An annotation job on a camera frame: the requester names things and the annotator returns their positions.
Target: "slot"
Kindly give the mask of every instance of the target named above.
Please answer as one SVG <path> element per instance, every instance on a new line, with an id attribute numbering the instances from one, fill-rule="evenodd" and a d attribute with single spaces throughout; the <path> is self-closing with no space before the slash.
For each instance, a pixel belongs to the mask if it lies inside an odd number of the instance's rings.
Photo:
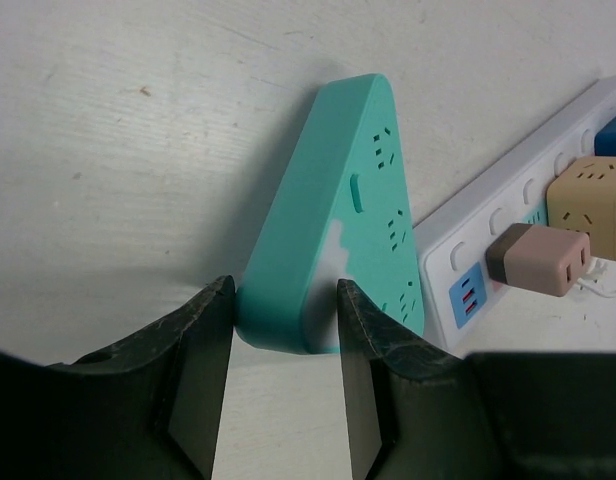
<path id="1" fill-rule="evenodd" d="M 477 308 L 477 300 L 475 300 L 474 302 L 472 302 L 468 308 L 466 308 L 466 315 L 469 315 L 470 312 L 472 312 L 475 308 Z"/>
<path id="2" fill-rule="evenodd" d="M 466 293 L 466 295 L 464 295 L 464 298 L 462 298 L 461 301 L 466 303 L 468 300 L 472 298 L 474 294 L 475 294 L 475 289 L 471 288 L 470 291 Z"/>

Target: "white table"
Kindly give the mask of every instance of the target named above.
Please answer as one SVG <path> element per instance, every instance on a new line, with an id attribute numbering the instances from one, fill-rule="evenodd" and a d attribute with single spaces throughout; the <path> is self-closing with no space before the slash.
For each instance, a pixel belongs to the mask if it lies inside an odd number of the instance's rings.
<path id="1" fill-rule="evenodd" d="M 71 361 L 239 275 L 315 88 L 375 71 L 419 220 L 616 73 L 616 0 L 0 0 L 0 348 Z M 473 348 L 616 349 L 616 301 L 511 294 Z M 350 478 L 336 356 L 231 362 L 216 480 Z"/>

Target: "white surface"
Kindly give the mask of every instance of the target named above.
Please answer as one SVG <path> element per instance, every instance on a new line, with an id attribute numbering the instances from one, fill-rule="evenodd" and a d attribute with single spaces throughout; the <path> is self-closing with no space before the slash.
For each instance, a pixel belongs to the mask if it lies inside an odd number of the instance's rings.
<path id="1" fill-rule="evenodd" d="M 420 220 L 616 74 L 616 0 L 0 0 L 0 347 L 69 361 L 241 272 L 313 88 L 371 71 Z M 495 347 L 616 349 L 616 301 L 508 295 L 458 351 Z M 215 478 L 350 478 L 339 368 L 236 340 Z"/>
<path id="2" fill-rule="evenodd" d="M 486 249 L 511 224 L 523 221 L 545 201 L 557 169 L 561 173 L 568 160 L 592 155 L 594 135 L 615 116 L 613 76 L 586 90 L 417 225 L 426 340 L 444 349 L 454 348 L 510 291 L 488 279 Z M 528 185 L 537 187 L 532 199 L 527 195 Z M 467 264 L 460 271 L 453 268 L 458 246 Z M 487 300 L 458 328 L 448 292 L 476 263 L 484 276 Z"/>

